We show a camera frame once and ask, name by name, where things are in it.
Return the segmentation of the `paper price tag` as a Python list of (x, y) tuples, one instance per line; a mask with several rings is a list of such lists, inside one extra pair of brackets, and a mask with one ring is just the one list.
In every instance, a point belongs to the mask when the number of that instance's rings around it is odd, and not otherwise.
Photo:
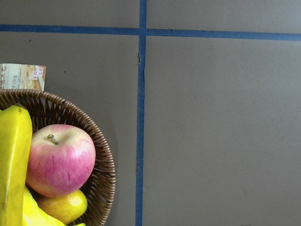
[(44, 91), (46, 67), (43, 65), (0, 64), (0, 89)]

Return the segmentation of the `brown wicker basket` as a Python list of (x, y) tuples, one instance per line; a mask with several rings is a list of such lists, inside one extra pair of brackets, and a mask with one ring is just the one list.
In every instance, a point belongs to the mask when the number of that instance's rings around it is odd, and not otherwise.
[(87, 197), (87, 210), (70, 225), (105, 225), (115, 197), (116, 170), (112, 152), (101, 129), (75, 104), (45, 91), (2, 89), (0, 108), (3, 110), (14, 104), (27, 108), (33, 131), (51, 124), (68, 124), (79, 127), (90, 135), (96, 149), (96, 161), (89, 179), (81, 187)]

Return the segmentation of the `pink red apple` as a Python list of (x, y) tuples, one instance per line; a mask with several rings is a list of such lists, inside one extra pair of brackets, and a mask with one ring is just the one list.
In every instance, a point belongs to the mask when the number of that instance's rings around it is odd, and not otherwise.
[(95, 145), (84, 130), (65, 124), (34, 132), (26, 183), (46, 197), (60, 197), (81, 188), (95, 165)]

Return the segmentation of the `yellow banana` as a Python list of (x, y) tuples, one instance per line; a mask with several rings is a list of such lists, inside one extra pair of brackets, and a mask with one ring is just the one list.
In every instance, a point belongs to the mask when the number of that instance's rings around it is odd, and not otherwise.
[(21, 105), (0, 112), (0, 224), (21, 226), (32, 121)]
[(60, 220), (48, 215), (37, 204), (30, 190), (26, 187), (23, 196), (23, 225), (24, 226), (66, 226)]

